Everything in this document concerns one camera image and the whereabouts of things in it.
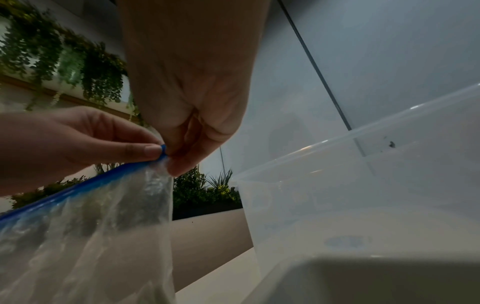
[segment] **plastic bag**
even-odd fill
[[[164,161],[125,164],[0,218],[0,302],[174,303]]]

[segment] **clear plastic container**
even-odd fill
[[[480,84],[232,181],[263,276],[297,254],[480,253]]]

